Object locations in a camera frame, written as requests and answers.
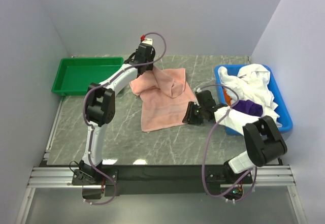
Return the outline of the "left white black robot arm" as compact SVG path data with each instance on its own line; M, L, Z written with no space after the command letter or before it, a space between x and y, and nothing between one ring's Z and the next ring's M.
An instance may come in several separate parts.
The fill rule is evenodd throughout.
M90 184L101 181L102 148L108 124L115 115L116 95L131 81L153 68L155 49L153 40L145 38L136 51L111 77L88 87L84 99L83 117L87 125L86 149L78 166L76 177L84 178Z

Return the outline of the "pink towel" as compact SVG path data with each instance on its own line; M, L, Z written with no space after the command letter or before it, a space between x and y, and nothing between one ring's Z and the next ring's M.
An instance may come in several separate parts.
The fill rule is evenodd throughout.
M151 132L183 124L188 103L196 96L186 81L186 69L154 67L131 81L133 94L142 100L141 130Z

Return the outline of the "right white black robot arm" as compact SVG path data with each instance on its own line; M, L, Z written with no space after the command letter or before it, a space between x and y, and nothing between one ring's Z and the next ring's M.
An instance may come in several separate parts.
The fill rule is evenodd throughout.
M270 116L252 116L235 110L234 106L217 104L210 91L196 93L197 101L188 103L183 123L200 125L214 120L244 137L246 150L226 161L221 174L207 173L207 180L235 183L254 167L262 167L287 153L287 145Z

